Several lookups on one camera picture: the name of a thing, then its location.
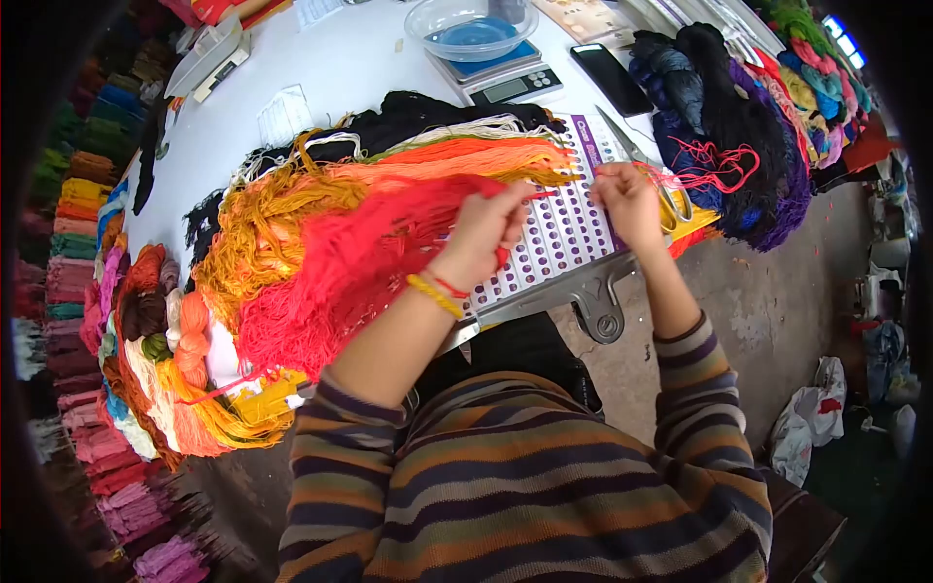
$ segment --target white plastic bag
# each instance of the white plastic bag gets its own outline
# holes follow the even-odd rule
[[[814,446],[821,448],[833,439],[842,437],[842,410],[845,409],[845,373],[842,360],[835,356],[822,356],[814,377],[816,404],[798,413],[807,420],[813,434]]]
[[[801,488],[810,471],[813,447],[842,437],[845,374],[835,356],[820,358],[814,384],[802,387],[781,411],[771,433],[771,466]]]
[[[810,471],[810,454],[813,452],[810,425],[796,411],[802,392],[800,389],[790,398],[771,432],[771,467],[798,488],[803,487]]]
[[[894,449],[900,459],[907,459],[913,442],[913,428],[917,424],[917,414],[910,405],[904,405],[894,413],[894,429],[891,438],[894,439]]]

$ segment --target plastic bag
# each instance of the plastic bag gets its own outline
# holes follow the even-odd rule
[[[917,414],[913,412],[913,407],[910,405],[904,405],[894,413],[894,429],[891,430],[891,438],[894,439],[894,449],[902,460],[906,459],[911,451],[913,428],[916,424]]]
[[[911,374],[911,359],[905,358],[894,365],[884,400],[891,405],[913,405],[920,400],[920,388],[920,379]]]
[[[818,386],[802,387],[791,396],[771,433],[771,466],[798,488],[810,471],[813,447],[822,447],[843,435],[842,361],[835,356],[821,357],[814,384]]]
[[[842,410],[845,409],[845,372],[842,360],[835,356],[822,356],[814,378],[816,387],[805,387],[808,394],[816,392],[816,405],[799,410],[813,433],[814,446],[823,447],[833,439],[842,437]]]
[[[807,479],[813,452],[810,425],[796,412],[802,391],[800,389],[790,398],[771,432],[771,467],[798,488],[802,488]]]

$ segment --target red string bracelet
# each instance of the red string bracelet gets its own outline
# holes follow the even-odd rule
[[[434,280],[435,282],[437,282],[441,287],[443,287],[443,288],[446,289],[448,292],[450,292],[451,298],[456,298],[456,299],[466,299],[466,298],[469,298],[469,292],[462,292],[462,291],[460,291],[460,290],[457,289],[456,287],[454,287],[454,286],[448,284],[446,281],[444,281],[443,279],[439,278],[439,277],[438,277],[437,275],[435,275],[434,272],[431,271],[431,270],[425,270],[425,271],[427,272],[428,275],[431,276],[431,279],[433,279],[433,280]]]

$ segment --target digital scale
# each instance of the digital scale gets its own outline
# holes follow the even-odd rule
[[[452,62],[426,54],[465,105],[528,103],[564,87],[541,61],[541,51],[527,40],[509,54],[490,61]]]

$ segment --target paper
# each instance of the paper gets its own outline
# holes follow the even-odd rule
[[[299,133],[314,127],[301,85],[286,87],[257,116],[259,138],[271,147],[288,146]]]
[[[326,15],[343,6],[342,0],[295,0],[298,27],[303,31]]]
[[[597,36],[631,28],[621,15],[602,0],[532,0],[551,20],[557,22],[579,43]]]

